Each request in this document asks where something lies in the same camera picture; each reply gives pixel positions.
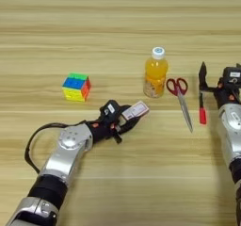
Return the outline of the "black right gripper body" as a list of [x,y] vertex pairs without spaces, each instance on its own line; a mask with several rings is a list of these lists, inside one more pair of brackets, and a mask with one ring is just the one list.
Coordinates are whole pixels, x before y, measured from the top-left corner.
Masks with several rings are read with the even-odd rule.
[[216,87],[205,85],[203,90],[214,94],[217,101],[217,108],[221,108],[223,105],[227,104],[241,105],[241,86],[219,82]]

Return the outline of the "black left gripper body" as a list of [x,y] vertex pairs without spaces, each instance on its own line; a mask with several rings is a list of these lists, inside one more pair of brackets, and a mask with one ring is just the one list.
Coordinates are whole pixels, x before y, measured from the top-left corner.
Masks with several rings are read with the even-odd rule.
[[109,119],[107,116],[100,116],[95,121],[86,121],[86,126],[92,134],[94,144],[112,137],[118,144],[122,142],[121,135],[119,134],[121,128],[120,120],[117,118]]

